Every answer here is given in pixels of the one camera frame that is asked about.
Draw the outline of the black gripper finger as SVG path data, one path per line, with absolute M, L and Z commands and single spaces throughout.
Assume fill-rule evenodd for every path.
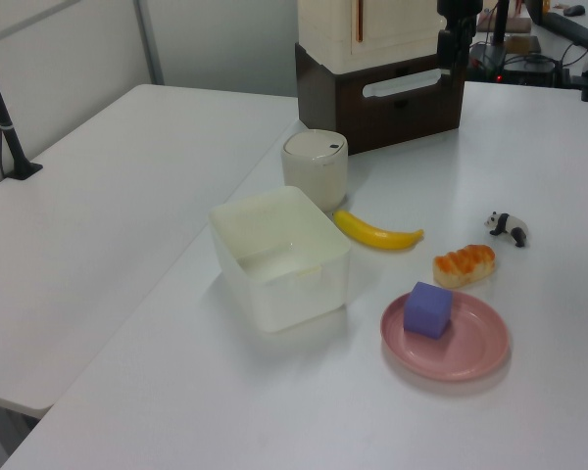
M 448 79 L 452 79 L 456 60 L 456 34 L 452 30 L 439 31 L 437 59 L 441 74 Z
M 473 17 L 459 20 L 456 29 L 458 66 L 466 66 L 468 62 L 470 44 L 473 38 Z

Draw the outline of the black Franka gripper body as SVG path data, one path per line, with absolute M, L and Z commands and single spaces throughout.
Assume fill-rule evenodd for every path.
M 482 0 L 437 0 L 437 13 L 447 21 L 475 17 L 482 11 Z

